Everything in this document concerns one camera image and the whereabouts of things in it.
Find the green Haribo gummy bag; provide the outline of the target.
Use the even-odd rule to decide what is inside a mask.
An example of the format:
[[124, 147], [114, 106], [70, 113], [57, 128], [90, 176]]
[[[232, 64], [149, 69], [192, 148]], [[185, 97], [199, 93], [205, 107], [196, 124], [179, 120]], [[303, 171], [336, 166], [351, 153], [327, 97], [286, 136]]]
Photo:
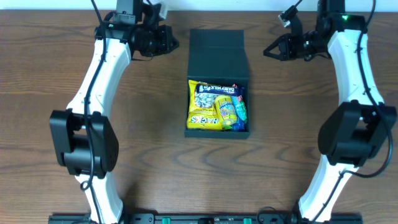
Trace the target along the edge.
[[231, 129], [232, 128], [232, 123], [230, 122], [230, 121], [225, 121], [225, 122], [223, 122], [222, 123], [222, 129], [223, 130], [229, 130], [229, 129]]

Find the blue Oreo cookie pack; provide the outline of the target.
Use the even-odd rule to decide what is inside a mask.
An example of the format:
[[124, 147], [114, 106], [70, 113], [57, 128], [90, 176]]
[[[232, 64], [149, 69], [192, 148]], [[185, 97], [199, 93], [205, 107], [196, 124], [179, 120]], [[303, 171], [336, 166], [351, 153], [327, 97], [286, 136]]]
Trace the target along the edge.
[[239, 131], [239, 132], [245, 131], [245, 129], [246, 129], [246, 123], [243, 122], [243, 121], [242, 121], [240, 118], [238, 118], [238, 116], [237, 116], [237, 122], [235, 122], [235, 123], [232, 125], [232, 129], [233, 129], [233, 131]]

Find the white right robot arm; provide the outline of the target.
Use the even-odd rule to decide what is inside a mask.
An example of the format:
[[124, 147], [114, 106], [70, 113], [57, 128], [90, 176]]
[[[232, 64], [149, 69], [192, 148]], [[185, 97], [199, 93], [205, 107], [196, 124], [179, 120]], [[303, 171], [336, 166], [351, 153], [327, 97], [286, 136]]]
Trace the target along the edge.
[[280, 61], [317, 56], [335, 67], [339, 105], [318, 133], [320, 162], [307, 191], [284, 223], [361, 223], [357, 214], [333, 213], [333, 206], [350, 177], [374, 158], [384, 143], [393, 144], [397, 110], [387, 106], [373, 78], [368, 56], [371, 17], [348, 14], [344, 1], [319, 1], [315, 30], [304, 32], [296, 5], [279, 14], [288, 34], [263, 54]]

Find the green red chocolate bar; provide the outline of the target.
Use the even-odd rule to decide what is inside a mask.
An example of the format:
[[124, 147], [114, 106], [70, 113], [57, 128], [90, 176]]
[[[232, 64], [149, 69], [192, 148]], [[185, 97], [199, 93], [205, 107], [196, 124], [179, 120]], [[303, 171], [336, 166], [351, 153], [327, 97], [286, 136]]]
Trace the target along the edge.
[[233, 87], [236, 89], [236, 96], [232, 96], [232, 102], [235, 108], [235, 112], [243, 122], [247, 122], [248, 120], [248, 115], [247, 115], [247, 110], [246, 110], [246, 105], [244, 103], [243, 99], [243, 94], [244, 94], [244, 88], [238, 86], [237, 84], [233, 84]]

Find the dark blue chocolate bar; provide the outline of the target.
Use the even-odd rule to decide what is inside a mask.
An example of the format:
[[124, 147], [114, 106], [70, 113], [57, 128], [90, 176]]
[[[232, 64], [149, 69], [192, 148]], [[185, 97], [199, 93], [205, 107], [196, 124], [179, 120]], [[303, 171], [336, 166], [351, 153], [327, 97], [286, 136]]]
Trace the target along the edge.
[[199, 94], [238, 96], [239, 88], [235, 86], [198, 84], [195, 87], [195, 92]]

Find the black gift box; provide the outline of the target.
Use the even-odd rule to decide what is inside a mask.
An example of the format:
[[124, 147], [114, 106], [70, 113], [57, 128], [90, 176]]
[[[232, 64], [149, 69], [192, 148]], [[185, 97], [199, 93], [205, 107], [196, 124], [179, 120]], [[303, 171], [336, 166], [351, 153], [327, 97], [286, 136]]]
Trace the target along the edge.
[[187, 84], [189, 80], [210, 85], [244, 88], [243, 99], [248, 120], [245, 131], [187, 129], [190, 93], [188, 85], [187, 118], [185, 137], [247, 139], [250, 135], [249, 119], [249, 65], [244, 49], [244, 32], [241, 30], [192, 29], [188, 60]]

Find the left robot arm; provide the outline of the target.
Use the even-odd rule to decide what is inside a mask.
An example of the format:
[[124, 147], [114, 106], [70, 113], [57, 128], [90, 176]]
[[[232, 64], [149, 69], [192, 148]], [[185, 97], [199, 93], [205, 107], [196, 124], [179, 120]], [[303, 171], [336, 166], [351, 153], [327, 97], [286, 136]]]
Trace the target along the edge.
[[152, 223], [152, 215], [128, 212], [116, 190], [113, 170], [119, 142], [109, 117], [119, 81], [134, 53], [148, 61], [179, 46], [164, 24], [163, 2], [118, 1], [116, 10], [99, 17], [95, 49], [83, 82], [64, 110], [50, 115], [57, 162], [76, 178], [90, 212], [51, 215], [50, 223]]

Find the yellow mentos gum can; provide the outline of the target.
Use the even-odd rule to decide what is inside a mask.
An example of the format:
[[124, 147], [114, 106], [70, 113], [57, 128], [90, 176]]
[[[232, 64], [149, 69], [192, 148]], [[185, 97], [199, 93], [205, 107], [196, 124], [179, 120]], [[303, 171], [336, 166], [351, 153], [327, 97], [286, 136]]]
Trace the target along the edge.
[[215, 99], [215, 108], [221, 124], [225, 121], [230, 121], [232, 124], [237, 122], [235, 108], [230, 96], [217, 96]]

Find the yellow snack bag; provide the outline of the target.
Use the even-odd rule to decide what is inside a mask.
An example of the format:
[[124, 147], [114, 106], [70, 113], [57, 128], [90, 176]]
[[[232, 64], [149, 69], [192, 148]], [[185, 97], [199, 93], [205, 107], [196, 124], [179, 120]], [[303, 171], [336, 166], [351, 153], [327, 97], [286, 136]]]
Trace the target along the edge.
[[187, 129], [221, 131], [222, 125], [215, 108], [217, 95], [198, 93], [197, 87], [207, 83], [189, 80], [190, 102], [188, 106]]

